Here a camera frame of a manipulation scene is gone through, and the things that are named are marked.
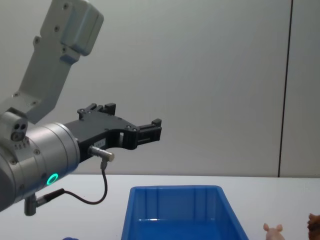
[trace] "black vertical line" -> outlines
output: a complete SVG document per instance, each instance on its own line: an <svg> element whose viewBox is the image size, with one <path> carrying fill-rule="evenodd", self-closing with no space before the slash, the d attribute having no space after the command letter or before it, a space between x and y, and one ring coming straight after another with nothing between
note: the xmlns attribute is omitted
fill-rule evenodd
<svg viewBox="0 0 320 240"><path fill-rule="evenodd" d="M282 121L281 121L281 137L280 137L278 178L280 177L281 156L282 156L282 142L283 142L283 136L284 136L284 122L285 122L285 108L286 108L286 95L287 95L287 81L288 81L289 53L290 53L290 40L291 40L291 25L292 25L293 8L294 8L294 0L291 0L289 36L288 36L288 49L287 49L287 52L286 52L286 67L285 67L284 95L283 95L283 107L282 107Z"/></svg>

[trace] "black cable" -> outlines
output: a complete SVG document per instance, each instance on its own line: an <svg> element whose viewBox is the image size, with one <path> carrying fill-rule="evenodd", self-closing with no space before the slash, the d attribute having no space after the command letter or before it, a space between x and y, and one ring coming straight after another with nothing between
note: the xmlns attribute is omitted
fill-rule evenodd
<svg viewBox="0 0 320 240"><path fill-rule="evenodd" d="M42 197L40 197L39 199L37 199L37 207L42 206L43 204L46 204L48 202L50 202L53 199L56 199L57 197L61 196L62 194L69 194L73 197L75 197L76 199L80 200L81 202L85 203L85 204L90 204L90 205L97 205L102 203L108 193L108 182L107 182L107 177L106 177L106 173L105 170L107 168L108 165L108 161L106 161L105 159L102 160L101 164L100 164L100 168L101 168L101 173L102 173L102 177L103 177L103 182L104 182L104 193L102 198L99 201L88 201L83 199L82 197L76 195L75 193L71 192L71 191L66 191L63 188L57 190L57 191L53 191L49 194L46 194Z"/></svg>
<svg viewBox="0 0 320 240"><path fill-rule="evenodd" d="M107 177L106 177L106 174L105 174L105 170L102 169L101 172L102 172L102 177L103 177L103 181L104 181L104 193L103 193L102 198L99 201L88 201L88 200L85 200L82 197L80 197L80 196L78 196L78 195L76 195L76 194L74 194L73 192L70 192L70 191L64 191L64 193L75 197L76 199L80 200L81 202L84 202L85 204L97 205L97 204L102 203L105 200L105 198L107 196L107 193L108 193L108 182L107 182Z"/></svg>

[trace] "pig ear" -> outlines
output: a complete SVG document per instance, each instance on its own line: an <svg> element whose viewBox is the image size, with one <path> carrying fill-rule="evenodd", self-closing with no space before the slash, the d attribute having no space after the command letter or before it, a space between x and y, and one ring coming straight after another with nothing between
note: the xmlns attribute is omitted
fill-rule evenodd
<svg viewBox="0 0 320 240"><path fill-rule="evenodd" d="M269 231L269 226L268 226L268 224L265 223L265 224L263 225L263 229L268 232L268 231Z"/></svg>
<svg viewBox="0 0 320 240"><path fill-rule="evenodd" d="M276 226L275 228L278 232L281 232L284 228L282 227L281 224L279 224L278 226Z"/></svg>

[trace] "green led ring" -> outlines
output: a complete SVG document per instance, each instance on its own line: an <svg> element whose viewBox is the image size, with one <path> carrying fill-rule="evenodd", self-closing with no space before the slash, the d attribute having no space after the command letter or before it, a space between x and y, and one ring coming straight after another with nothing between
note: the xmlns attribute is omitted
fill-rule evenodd
<svg viewBox="0 0 320 240"><path fill-rule="evenodd" d="M48 178L48 180L46 181L46 184L47 184L47 185L53 184L55 181L57 181L58 177L59 177L58 173L52 174L52 175Z"/></svg>

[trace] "brown toy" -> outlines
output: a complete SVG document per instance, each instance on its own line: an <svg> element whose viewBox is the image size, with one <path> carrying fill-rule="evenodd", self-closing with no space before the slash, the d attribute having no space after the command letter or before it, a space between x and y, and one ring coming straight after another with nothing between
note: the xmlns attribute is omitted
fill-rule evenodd
<svg viewBox="0 0 320 240"><path fill-rule="evenodd" d="M285 240L285 238L281 235L281 231L283 227L281 224L276 226L276 228L269 228L268 224L263 225L263 229L267 231L265 239L266 240Z"/></svg>
<svg viewBox="0 0 320 240"><path fill-rule="evenodd" d="M310 213L308 221L309 240L320 240L320 215Z"/></svg>

